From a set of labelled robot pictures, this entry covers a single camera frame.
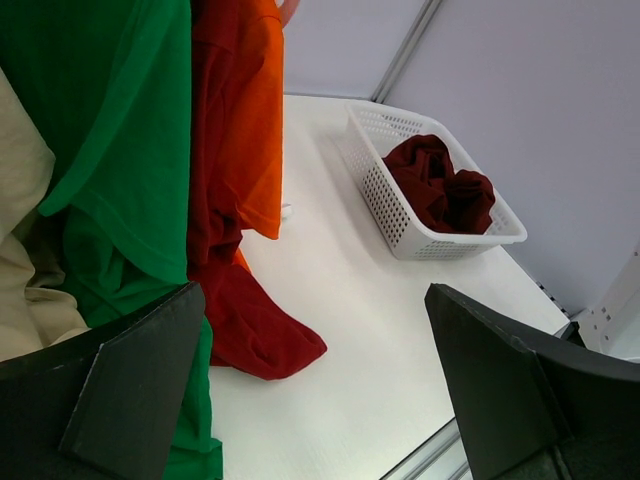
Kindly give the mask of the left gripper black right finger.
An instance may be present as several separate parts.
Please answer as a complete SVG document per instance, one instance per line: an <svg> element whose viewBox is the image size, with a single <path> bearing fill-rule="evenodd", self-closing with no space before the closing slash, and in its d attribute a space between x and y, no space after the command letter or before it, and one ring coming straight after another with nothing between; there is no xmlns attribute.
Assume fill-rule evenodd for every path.
<svg viewBox="0 0 640 480"><path fill-rule="evenodd" d="M445 284L428 288L425 307L474 478L638 478L637 364Z"/></svg>

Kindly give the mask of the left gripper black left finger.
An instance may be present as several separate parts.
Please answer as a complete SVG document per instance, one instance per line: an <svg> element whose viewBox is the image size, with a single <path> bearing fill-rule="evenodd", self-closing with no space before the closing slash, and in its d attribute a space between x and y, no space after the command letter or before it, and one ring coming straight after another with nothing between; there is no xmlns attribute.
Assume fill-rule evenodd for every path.
<svg viewBox="0 0 640 480"><path fill-rule="evenodd" d="M161 478L203 314L190 283L2 362L2 478Z"/></svg>

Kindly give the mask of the wide pink hanger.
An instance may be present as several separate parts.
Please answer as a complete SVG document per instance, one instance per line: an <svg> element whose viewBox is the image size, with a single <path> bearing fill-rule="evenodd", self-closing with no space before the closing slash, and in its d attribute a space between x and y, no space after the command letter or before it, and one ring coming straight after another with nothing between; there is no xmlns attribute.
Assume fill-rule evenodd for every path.
<svg viewBox="0 0 640 480"><path fill-rule="evenodd" d="M280 19L283 26L286 26L295 15L300 4L300 0L282 0L278 6Z"/></svg>

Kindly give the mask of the orange t shirt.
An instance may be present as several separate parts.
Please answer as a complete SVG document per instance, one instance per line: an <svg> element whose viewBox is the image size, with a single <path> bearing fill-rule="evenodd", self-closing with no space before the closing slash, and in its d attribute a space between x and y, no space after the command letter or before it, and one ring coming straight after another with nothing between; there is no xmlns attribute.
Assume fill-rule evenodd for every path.
<svg viewBox="0 0 640 480"><path fill-rule="evenodd" d="M245 230L279 236L284 35L273 1L194 1L188 257L230 262Z"/></svg>

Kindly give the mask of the maroon t shirt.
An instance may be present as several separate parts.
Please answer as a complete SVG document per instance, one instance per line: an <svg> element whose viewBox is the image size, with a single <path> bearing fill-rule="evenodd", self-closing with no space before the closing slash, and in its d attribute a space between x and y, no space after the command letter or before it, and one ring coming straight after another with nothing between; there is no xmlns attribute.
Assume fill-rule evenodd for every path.
<svg viewBox="0 0 640 480"><path fill-rule="evenodd" d="M485 175L455 170L445 143L435 135L415 135L384 163L418 219L445 234L484 234L492 224L496 197Z"/></svg>

